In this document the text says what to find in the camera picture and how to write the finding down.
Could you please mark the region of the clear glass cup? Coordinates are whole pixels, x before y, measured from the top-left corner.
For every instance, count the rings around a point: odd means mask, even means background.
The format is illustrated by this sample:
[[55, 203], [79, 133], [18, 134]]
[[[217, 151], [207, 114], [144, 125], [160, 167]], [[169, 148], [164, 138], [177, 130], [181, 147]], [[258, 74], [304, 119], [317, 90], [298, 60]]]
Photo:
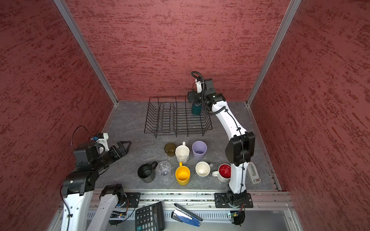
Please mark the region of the clear glass cup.
[[158, 163], [156, 167], [156, 172], [161, 176], [170, 176], [172, 172], [172, 166], [167, 161], [162, 161]]

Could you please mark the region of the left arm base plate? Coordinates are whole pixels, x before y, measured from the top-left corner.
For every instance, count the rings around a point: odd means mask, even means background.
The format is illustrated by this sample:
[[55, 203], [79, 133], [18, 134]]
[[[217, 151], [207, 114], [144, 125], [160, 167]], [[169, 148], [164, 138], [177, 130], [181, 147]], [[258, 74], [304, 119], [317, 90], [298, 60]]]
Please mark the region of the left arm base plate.
[[116, 208], [137, 208], [139, 205], [141, 193], [125, 193], [118, 196]]

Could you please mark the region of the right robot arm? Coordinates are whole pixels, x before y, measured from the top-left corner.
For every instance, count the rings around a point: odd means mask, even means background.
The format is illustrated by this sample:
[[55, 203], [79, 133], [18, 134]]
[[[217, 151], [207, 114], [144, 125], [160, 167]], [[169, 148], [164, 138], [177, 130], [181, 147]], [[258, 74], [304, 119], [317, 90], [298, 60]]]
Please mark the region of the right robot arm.
[[229, 139], [225, 155], [231, 164], [231, 178], [228, 183], [228, 203], [237, 207], [248, 200], [246, 177], [248, 165], [254, 154], [255, 134], [248, 132], [236, 119], [221, 93], [217, 93], [212, 79], [204, 79], [199, 72], [192, 72], [196, 79], [188, 92], [188, 101], [200, 104], [205, 114], [215, 115], [221, 122]]

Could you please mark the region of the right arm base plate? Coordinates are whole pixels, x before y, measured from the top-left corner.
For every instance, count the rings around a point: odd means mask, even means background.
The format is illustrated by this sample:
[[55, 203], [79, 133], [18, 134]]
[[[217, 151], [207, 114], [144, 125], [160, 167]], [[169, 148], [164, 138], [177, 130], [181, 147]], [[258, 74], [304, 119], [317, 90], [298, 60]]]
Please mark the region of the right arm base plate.
[[214, 201], [216, 208], [253, 208], [251, 194], [246, 191], [238, 194], [215, 193]]

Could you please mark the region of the black mug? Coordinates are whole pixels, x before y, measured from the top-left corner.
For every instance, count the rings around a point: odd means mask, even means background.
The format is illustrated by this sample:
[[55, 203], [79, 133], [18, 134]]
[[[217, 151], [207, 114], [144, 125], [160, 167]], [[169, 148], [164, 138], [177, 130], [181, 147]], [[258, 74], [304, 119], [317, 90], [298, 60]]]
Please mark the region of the black mug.
[[157, 161], [153, 161], [151, 164], [143, 164], [137, 171], [138, 177], [145, 183], [153, 182], [156, 177], [155, 170], [157, 166]]

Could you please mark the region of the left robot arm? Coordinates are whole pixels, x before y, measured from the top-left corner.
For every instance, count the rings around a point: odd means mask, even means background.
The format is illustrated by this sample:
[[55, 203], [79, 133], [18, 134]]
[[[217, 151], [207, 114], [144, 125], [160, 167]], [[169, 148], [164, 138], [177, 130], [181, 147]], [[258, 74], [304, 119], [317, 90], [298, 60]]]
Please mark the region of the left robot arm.
[[117, 206], [129, 207], [129, 199], [121, 184], [106, 186], [93, 220], [87, 226], [87, 213], [100, 172], [129, 153], [131, 141], [120, 141], [106, 149], [96, 141], [74, 149], [76, 169], [64, 180], [60, 195], [64, 204], [61, 230], [103, 231]]

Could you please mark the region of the dark green ceramic mug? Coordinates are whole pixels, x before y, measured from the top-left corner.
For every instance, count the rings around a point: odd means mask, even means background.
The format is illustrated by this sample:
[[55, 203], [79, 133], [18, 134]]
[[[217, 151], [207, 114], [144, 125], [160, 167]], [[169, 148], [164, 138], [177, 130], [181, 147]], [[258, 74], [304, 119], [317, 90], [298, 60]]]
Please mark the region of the dark green ceramic mug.
[[200, 115], [202, 112], [202, 103], [201, 102], [192, 103], [191, 112], [193, 115]]

